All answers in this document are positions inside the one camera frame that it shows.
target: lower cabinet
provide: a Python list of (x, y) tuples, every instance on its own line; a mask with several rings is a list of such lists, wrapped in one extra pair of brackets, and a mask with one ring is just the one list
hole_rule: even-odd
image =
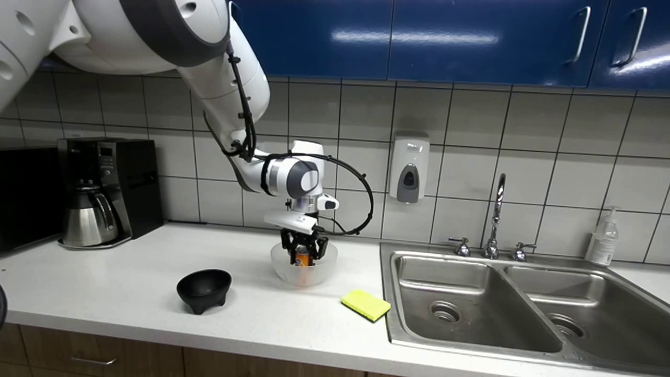
[(270, 359), (6, 325), (0, 377), (383, 377)]
[(206, 350), (184, 350), (187, 377), (365, 377), (361, 370), (329, 368)]
[(23, 327), (30, 364), (97, 377), (183, 377), (183, 350), (172, 345)]
[(15, 325), (5, 325), (0, 330), (0, 375), (31, 377), (21, 341), (21, 330)]

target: faucet handle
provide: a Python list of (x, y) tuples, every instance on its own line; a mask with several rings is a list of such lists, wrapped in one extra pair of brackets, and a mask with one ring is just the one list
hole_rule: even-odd
[(534, 254), (537, 245), (534, 243), (518, 243), (516, 251), (509, 256), (510, 259), (527, 259), (527, 254)]
[(448, 239), (448, 241), (450, 241), (450, 243), (458, 243), (458, 250), (457, 250), (458, 256), (468, 256), (468, 248), (466, 248), (468, 239), (466, 239), (466, 237)]

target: spray bottle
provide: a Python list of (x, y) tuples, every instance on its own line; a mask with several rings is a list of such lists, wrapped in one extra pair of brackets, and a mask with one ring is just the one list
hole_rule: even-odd
[(590, 243), (585, 257), (587, 261), (598, 265), (611, 263), (619, 235), (614, 213), (615, 207), (611, 207), (610, 213), (602, 213), (601, 222), (595, 227), (595, 233), (590, 233)]

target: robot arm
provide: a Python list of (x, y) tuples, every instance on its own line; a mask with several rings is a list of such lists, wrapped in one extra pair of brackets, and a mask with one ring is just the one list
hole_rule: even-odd
[[(229, 20), (229, 46), (221, 57), (194, 66), (177, 66), (188, 87), (206, 107), (206, 122), (230, 160), (244, 191), (288, 199), (288, 211), (269, 213), (281, 228), (313, 235), (319, 210), (337, 210), (337, 199), (322, 193), (324, 161), (314, 157), (269, 160), (256, 149), (253, 122), (269, 107), (269, 81), (239, 25)], [(314, 143), (293, 143), (291, 152), (322, 154)]]
[[(265, 218), (283, 228), (284, 248), (305, 248), (316, 257), (322, 254), (326, 239), (316, 211), (340, 207), (337, 199), (322, 193), (324, 161), (332, 160), (314, 143), (293, 143), (283, 154), (256, 149), (253, 122), (264, 116), (270, 90), (230, 17), (230, 0), (3, 0), (0, 108), (48, 52), (93, 73), (177, 69), (202, 98), (212, 135), (235, 166), (239, 184), (288, 199), (287, 211)], [(369, 188), (363, 174), (334, 164)], [(365, 228), (371, 213), (349, 233)]]

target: drain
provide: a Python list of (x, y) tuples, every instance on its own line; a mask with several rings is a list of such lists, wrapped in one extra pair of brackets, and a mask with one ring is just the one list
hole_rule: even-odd
[(552, 312), (551, 313), (551, 323), (557, 327), (557, 330), (569, 339), (575, 339), (575, 337), (587, 337), (587, 330), (575, 325), (569, 316), (566, 313), (560, 313), (560, 312)]
[(433, 302), (432, 304), (432, 312), (436, 319), (444, 321), (444, 323), (458, 323), (460, 321), (460, 309), (458, 305), (450, 304), (450, 302)]

